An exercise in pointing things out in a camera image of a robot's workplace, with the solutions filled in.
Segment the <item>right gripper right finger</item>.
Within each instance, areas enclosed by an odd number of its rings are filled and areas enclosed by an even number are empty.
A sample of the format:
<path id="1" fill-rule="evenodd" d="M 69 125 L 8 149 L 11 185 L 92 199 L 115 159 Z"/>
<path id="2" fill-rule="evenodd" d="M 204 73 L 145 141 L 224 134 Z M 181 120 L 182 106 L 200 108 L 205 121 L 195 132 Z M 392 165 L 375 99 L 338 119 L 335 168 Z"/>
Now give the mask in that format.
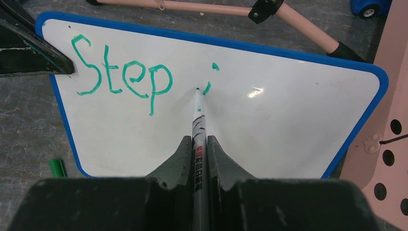
<path id="1" fill-rule="evenodd" d="M 241 199 L 235 184 L 256 177 L 228 156 L 213 135 L 207 138 L 207 155 L 210 230 L 242 231 Z"/>

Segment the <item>blue framed whiteboard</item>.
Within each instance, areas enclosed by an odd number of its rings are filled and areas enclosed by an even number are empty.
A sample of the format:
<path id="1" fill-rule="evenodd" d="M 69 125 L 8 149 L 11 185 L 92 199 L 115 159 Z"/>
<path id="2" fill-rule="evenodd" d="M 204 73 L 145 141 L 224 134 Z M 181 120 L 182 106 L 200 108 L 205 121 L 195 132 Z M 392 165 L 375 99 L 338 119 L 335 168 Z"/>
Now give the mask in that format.
<path id="1" fill-rule="evenodd" d="M 75 71 L 51 77 L 74 158 L 92 177 L 143 176 L 191 135 L 195 90 L 207 135 L 259 178 L 325 178 L 385 95 L 372 64 L 44 12 L 36 32 Z"/>

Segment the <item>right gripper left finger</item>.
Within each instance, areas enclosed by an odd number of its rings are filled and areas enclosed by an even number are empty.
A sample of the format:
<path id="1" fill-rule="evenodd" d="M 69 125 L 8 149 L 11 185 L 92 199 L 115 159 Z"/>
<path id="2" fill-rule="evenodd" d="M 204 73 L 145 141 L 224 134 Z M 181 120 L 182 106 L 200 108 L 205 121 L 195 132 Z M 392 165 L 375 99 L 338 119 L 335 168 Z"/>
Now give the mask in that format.
<path id="1" fill-rule="evenodd" d="M 184 136 L 174 154 L 145 177 L 151 186 L 147 203 L 147 230 L 190 230 L 191 152 L 191 137 Z"/>

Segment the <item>green whiteboard marker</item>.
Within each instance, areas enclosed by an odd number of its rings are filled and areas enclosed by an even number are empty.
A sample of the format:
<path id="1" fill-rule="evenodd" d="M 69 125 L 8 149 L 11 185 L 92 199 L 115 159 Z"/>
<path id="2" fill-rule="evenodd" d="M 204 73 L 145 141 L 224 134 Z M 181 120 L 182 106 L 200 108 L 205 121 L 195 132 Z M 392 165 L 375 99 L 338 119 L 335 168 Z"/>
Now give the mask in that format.
<path id="1" fill-rule="evenodd" d="M 192 121 L 192 231 L 209 230 L 209 195 L 208 195 L 208 164 L 207 135 L 204 117 L 203 96 L 196 88 L 193 101 Z"/>

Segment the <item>green marker cap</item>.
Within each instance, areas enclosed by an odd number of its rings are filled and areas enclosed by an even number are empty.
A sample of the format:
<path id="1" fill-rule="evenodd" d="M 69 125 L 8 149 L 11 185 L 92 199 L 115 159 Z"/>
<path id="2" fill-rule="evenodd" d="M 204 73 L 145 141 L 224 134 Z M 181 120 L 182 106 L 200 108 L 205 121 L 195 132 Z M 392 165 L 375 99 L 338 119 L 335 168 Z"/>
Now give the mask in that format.
<path id="1" fill-rule="evenodd" d="M 62 159 L 52 159 L 49 161 L 49 167 L 53 177 L 65 178 L 67 174 L 65 172 L 64 162 Z"/>

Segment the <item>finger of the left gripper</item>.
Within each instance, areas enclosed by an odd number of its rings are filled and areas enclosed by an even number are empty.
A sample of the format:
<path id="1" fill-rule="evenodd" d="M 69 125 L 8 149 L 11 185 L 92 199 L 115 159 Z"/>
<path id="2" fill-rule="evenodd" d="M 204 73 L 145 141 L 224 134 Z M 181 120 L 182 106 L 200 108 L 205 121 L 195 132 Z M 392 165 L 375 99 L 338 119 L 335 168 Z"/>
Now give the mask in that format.
<path id="1" fill-rule="evenodd" d="M 35 33 L 21 6 L 0 8 L 0 77 L 72 74 L 73 62 Z"/>

